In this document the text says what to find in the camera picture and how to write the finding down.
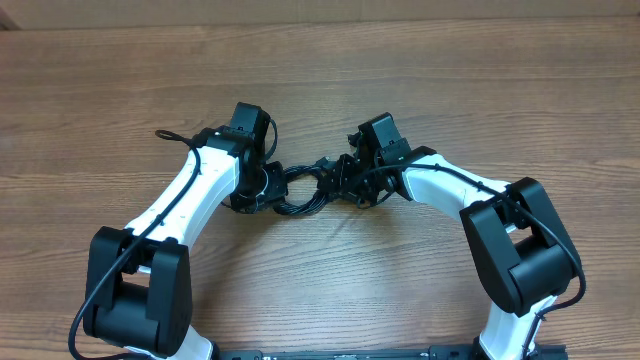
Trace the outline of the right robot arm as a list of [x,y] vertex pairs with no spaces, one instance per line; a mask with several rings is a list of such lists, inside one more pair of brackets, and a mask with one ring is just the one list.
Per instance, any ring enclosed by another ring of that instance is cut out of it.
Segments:
[[436,150],[413,148],[384,113],[349,135],[351,154],[319,161],[320,190],[374,207],[397,194],[462,224],[478,278],[491,300],[470,344],[433,345],[430,359],[565,359],[563,345],[535,341],[546,314],[585,293],[581,260],[544,187],[525,177],[493,180],[461,169]]

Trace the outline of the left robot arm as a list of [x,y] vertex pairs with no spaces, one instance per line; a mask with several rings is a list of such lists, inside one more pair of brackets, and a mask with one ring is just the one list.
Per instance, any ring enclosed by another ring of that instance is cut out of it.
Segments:
[[217,359],[218,346],[192,324],[190,252],[219,206],[253,214],[286,193],[283,169],[265,144],[277,129],[257,105],[238,103],[227,126],[191,138],[159,130],[189,152],[159,198],[124,228],[101,227],[89,248],[85,300],[69,330],[122,348],[122,359]]

